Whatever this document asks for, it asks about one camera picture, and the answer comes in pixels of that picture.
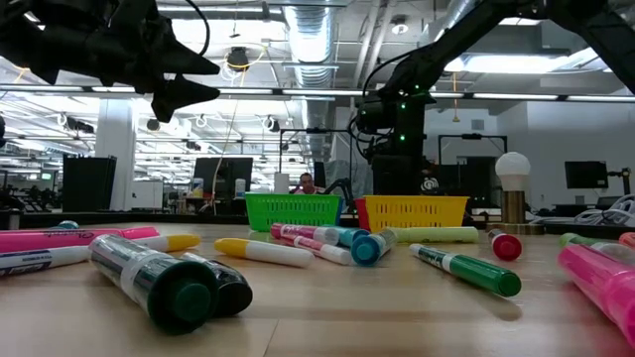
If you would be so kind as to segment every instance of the wooden table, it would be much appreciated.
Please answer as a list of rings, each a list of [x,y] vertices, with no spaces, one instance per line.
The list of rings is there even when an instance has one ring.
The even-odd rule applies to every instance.
[[[296,269],[213,250],[216,238],[247,237],[246,226],[157,227],[201,234],[200,254],[242,272],[252,305],[192,334],[166,336],[88,264],[12,277],[0,283],[0,356],[635,356],[558,268],[555,236],[524,237],[519,261],[498,262],[523,281],[520,294],[505,299],[426,265],[404,246],[376,268],[318,260]],[[481,238],[440,248],[496,262]]]

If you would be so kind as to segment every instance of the yellow basket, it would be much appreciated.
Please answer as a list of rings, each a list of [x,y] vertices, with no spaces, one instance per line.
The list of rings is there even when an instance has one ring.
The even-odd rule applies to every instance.
[[[384,227],[460,227],[468,197],[367,195],[370,231]]]

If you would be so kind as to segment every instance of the green basket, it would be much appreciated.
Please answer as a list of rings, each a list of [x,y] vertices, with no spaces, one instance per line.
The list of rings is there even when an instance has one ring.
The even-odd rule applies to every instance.
[[[341,197],[338,195],[247,193],[246,198],[249,226],[258,232],[269,232],[274,223],[339,223]]]

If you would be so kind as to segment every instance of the pillar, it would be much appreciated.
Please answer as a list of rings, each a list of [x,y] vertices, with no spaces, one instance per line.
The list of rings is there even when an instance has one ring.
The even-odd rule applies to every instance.
[[[101,99],[97,122],[95,157],[117,158],[110,209],[132,208],[132,181],[135,174],[137,118],[129,99]]]

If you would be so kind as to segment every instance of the yellow highlighter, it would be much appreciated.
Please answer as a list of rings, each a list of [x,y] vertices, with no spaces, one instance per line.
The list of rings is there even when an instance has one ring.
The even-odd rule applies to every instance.
[[[299,268],[307,267],[315,259],[311,252],[304,249],[240,238],[218,239],[214,242],[214,249],[232,257]]]
[[[178,252],[200,244],[200,237],[195,234],[171,234],[132,241],[159,252]]]

